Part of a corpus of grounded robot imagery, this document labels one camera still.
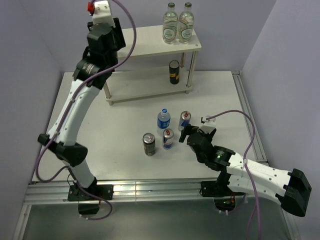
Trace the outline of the dark coffee can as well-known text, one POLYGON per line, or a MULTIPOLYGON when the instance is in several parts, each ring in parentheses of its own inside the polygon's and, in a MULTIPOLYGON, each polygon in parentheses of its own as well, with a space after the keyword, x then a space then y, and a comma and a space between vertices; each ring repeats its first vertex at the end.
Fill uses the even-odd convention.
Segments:
POLYGON ((177 60, 169 63, 169 81, 173 85, 180 82, 180 63, 177 60))
POLYGON ((156 152, 156 137, 152 133, 145 133, 142 137, 144 152, 147 156, 153 156, 156 152))

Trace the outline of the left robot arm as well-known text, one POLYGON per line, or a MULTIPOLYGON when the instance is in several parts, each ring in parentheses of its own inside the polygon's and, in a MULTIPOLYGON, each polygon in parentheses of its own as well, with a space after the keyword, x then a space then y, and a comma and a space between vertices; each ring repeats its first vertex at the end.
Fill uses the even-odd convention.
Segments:
POLYGON ((88 149, 77 143, 77 136, 89 107, 112 75, 108 69, 118 64, 118 51, 126 46, 119 19, 113 21, 114 26, 106 22, 87 24, 88 45, 72 75, 67 100, 52 128, 37 139, 70 170, 86 200, 95 198, 100 189, 86 162, 88 149))

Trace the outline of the Red Bull can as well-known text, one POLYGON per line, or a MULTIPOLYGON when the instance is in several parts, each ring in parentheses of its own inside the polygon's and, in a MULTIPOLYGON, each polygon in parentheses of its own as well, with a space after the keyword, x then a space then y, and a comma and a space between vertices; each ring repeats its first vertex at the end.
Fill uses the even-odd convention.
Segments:
POLYGON ((162 134, 162 146, 164 149, 171 149, 174 142, 174 131, 166 128, 162 134))
POLYGON ((184 127, 190 123, 192 115, 189 111, 183 111, 179 117, 178 130, 182 131, 184 127))

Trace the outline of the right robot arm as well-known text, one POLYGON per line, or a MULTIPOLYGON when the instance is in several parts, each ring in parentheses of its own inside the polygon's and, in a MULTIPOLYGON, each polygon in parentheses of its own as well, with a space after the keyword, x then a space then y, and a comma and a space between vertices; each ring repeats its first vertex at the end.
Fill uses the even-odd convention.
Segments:
POLYGON ((212 145, 216 131, 187 124, 179 138, 179 142, 186 142, 191 148, 199 163, 219 173, 216 180, 201 182, 202 197, 257 195, 279 204, 294 216, 305 217, 312 187, 303 171, 273 168, 244 159, 226 147, 212 145))

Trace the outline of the blue-label water bottle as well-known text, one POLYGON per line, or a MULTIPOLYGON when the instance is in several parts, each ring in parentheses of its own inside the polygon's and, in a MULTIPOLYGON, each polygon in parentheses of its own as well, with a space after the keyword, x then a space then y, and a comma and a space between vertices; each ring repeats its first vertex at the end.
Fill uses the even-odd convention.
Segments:
POLYGON ((157 115, 157 133, 159 136, 163 135, 163 131, 169 128, 171 122, 171 115, 166 108, 163 108, 157 115))

